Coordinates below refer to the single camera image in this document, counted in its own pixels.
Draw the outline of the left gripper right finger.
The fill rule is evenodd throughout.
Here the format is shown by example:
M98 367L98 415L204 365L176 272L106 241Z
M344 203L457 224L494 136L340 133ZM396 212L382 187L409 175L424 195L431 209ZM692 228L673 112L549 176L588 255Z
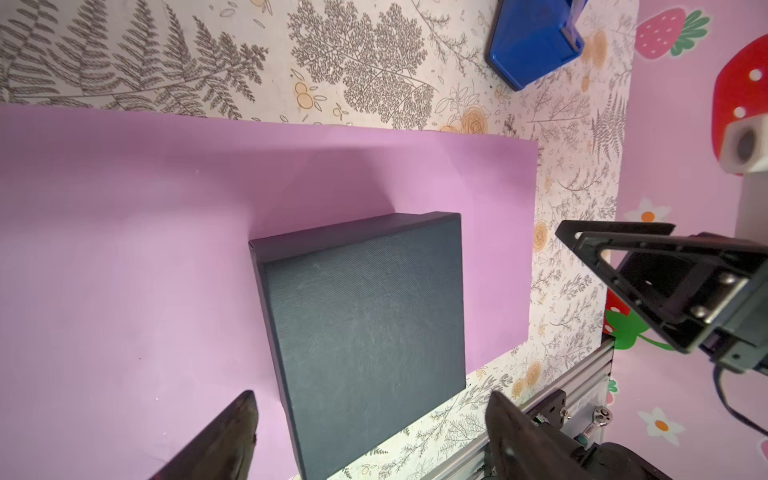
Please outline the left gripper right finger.
M499 391L485 411L492 479L595 479L577 461L575 450L555 437L558 431L535 423Z

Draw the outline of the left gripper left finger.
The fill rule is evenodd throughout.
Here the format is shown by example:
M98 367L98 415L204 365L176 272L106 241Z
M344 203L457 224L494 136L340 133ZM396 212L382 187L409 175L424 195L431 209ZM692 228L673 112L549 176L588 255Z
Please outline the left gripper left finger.
M151 479L246 479L258 420L255 394L245 390Z

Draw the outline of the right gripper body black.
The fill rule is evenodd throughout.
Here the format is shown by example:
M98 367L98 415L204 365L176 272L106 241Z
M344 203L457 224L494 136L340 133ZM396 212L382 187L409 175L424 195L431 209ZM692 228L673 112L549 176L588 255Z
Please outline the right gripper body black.
M700 233L715 242L726 262L716 270L725 289L706 322L712 327L699 345L716 366L737 374L767 373L767 247L750 240Z

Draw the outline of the blue tape dispenser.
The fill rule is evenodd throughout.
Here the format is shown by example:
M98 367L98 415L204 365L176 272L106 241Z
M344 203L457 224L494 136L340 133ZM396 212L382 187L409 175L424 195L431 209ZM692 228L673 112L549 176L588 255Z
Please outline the blue tape dispenser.
M581 56L585 41L577 20L586 0L503 0L485 58L514 91Z

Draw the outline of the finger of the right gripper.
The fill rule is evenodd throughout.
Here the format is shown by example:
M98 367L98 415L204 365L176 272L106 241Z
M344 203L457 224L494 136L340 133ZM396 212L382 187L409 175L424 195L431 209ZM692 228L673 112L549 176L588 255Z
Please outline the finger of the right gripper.
M557 238L674 350L699 348L725 289L722 249L669 223L564 220Z

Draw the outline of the dark grey gift box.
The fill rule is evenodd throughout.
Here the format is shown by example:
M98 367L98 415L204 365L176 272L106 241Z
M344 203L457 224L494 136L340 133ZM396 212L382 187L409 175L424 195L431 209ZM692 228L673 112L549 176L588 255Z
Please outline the dark grey gift box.
M326 479L466 385L457 213L249 244L301 476Z

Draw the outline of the purple wrapping paper sheet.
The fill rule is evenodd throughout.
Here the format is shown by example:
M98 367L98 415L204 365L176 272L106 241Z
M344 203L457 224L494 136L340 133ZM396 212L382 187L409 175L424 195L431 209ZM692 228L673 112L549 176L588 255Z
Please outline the purple wrapping paper sheet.
M1 475L145 479L244 390L297 473L248 242L457 212L465 369L525 342L538 146L498 135L1 110Z

